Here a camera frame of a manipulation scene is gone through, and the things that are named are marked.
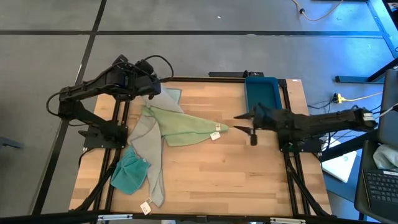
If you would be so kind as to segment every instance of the wooden tabletop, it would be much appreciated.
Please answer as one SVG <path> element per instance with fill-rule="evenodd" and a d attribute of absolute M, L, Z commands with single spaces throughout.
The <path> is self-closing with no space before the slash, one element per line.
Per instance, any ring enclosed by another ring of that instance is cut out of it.
<path fill-rule="evenodd" d="M 246 112 L 243 83 L 169 82 L 166 87 L 182 89 L 180 106 L 186 114 L 227 124 L 249 126 L 249 121 L 233 119 Z M 292 111 L 308 114 L 300 80 L 287 80 Z M 129 109 L 129 132 L 140 117 L 142 99 L 136 98 Z M 112 96 L 100 95 L 95 114 L 111 119 Z M 170 147 L 163 151 L 165 202 L 161 208 L 151 204 L 152 213 L 205 215 L 292 215 L 286 169 L 279 152 L 276 133 L 258 131 L 258 145 L 250 146 L 247 134 L 235 128 L 221 138 L 199 144 Z M 70 209 L 79 206 L 98 182 L 104 149 L 87 153 L 78 172 Z M 316 201 L 331 213 L 320 163 L 312 154 L 301 153 L 305 183 Z M 109 184 L 103 191 L 104 208 Z M 303 213 L 296 186 L 298 208 Z M 126 195 L 114 191 L 113 212 L 142 213 L 140 204 L 149 197 L 146 180 L 140 190 Z"/>

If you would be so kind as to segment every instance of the white cord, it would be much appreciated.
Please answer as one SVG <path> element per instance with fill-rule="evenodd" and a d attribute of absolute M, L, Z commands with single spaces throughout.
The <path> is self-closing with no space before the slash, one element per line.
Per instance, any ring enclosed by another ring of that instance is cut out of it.
<path fill-rule="evenodd" d="M 379 119 L 380 117 L 384 116 L 386 113 L 390 112 L 390 111 L 391 111 L 395 106 L 397 106 L 397 105 L 398 105 L 398 103 L 394 104 L 394 106 L 391 106 L 388 110 L 386 110 L 385 112 L 381 113 L 379 116 L 375 117 L 375 119 Z M 335 143 L 336 141 L 338 141 L 339 139 L 341 139 L 343 136 L 345 136 L 345 135 L 347 135 L 348 133 L 351 133 L 351 132 L 353 132 L 353 131 L 354 131 L 354 130 L 350 130 L 350 131 L 348 131 L 347 133 L 343 134 L 342 136 L 340 136 L 339 138 L 337 138 L 336 140 L 334 140 L 333 142 L 331 142 L 331 143 L 329 144 L 329 146 L 332 145 L 333 143 Z"/>

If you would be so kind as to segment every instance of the concrete floor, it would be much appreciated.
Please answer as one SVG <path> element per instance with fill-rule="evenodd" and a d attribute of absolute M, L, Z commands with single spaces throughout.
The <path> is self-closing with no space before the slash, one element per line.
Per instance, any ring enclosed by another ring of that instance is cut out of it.
<path fill-rule="evenodd" d="M 0 30 L 91 30 L 101 0 L 0 0 Z M 336 2 L 301 0 L 311 17 Z M 366 3 L 344 2 L 331 16 L 309 22 L 290 0 L 108 0 L 100 30 L 279 30 L 378 31 Z M 47 98 L 73 85 L 87 35 L 0 35 L 0 136 L 24 143 L 0 151 L 0 217 L 28 214 L 60 123 L 45 110 Z M 390 62 L 381 36 L 104 35 L 97 36 L 84 80 L 96 77 L 119 55 L 136 61 L 166 57 L 176 76 L 252 70 L 276 78 L 302 79 L 308 104 L 334 93 L 356 98 L 382 91 L 382 85 L 336 84 L 336 75 L 368 76 Z M 156 72 L 168 67 L 153 59 Z M 375 108 L 381 96 L 333 105 Z M 95 99 L 85 102 L 92 110 Z M 310 110 L 311 114 L 324 113 Z M 77 175 L 83 138 L 69 128 L 44 206 L 44 213 L 67 211 Z M 333 213 L 357 218 L 342 198 L 330 194 Z"/>

